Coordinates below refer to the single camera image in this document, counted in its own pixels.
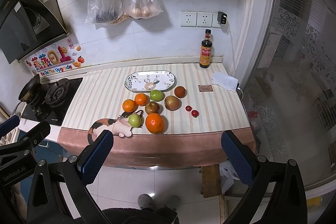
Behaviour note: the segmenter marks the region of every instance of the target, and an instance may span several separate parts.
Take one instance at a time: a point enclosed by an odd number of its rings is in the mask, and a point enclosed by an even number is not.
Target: striped tablecloth
[[[117,118],[123,113],[124,100],[134,99],[136,95],[125,88],[126,77],[137,71],[150,70],[172,72],[177,86],[184,86],[187,90],[187,95],[181,99],[182,106],[176,111],[168,111],[163,100],[158,102],[163,106],[161,115],[167,123],[164,134],[217,132],[250,126],[237,93],[217,85],[212,85],[213,92],[198,90],[198,85],[211,84],[211,76],[215,71],[226,74],[223,65],[212,63],[208,69],[202,69],[198,64],[188,63],[134,66],[87,73],[71,102],[62,127],[88,130],[98,119]],[[174,89],[164,93],[165,96],[174,95]],[[199,111],[197,118],[185,110],[187,105]],[[132,132],[150,134],[145,126],[134,128]]]

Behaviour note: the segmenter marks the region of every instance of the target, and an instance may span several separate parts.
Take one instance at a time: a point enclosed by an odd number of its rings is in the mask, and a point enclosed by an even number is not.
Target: power outlet
[[[196,27],[197,12],[180,12],[180,25],[187,27]]]
[[[221,28],[221,25],[218,23],[217,16],[218,16],[218,13],[213,13],[212,28]]]
[[[211,27],[212,13],[197,12],[197,27]]]

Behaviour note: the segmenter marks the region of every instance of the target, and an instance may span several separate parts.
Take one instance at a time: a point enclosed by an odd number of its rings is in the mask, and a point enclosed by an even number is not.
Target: gas stove
[[[70,80],[63,78],[54,83],[41,85],[32,99],[27,102],[21,117],[61,126],[82,80],[83,78]]]

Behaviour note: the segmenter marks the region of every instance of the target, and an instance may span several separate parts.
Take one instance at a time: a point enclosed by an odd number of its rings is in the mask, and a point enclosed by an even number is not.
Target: tiled floor
[[[73,217],[79,213],[72,202],[66,185],[63,195]],[[220,224],[218,197],[203,198],[200,194],[202,177],[199,168],[186,170],[134,170],[103,166],[94,183],[87,186],[93,199],[103,210],[106,208],[138,208],[140,194],[154,194],[157,208],[164,206],[170,195],[181,198],[178,210],[180,223]]]

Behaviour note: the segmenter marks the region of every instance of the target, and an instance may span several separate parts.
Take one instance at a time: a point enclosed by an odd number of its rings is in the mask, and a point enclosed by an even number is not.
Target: bottle
[[[211,48],[212,42],[210,41],[211,30],[205,30],[205,38],[202,41],[201,45],[201,57],[199,60],[199,66],[203,69],[206,69],[210,66],[210,56],[211,56]]]

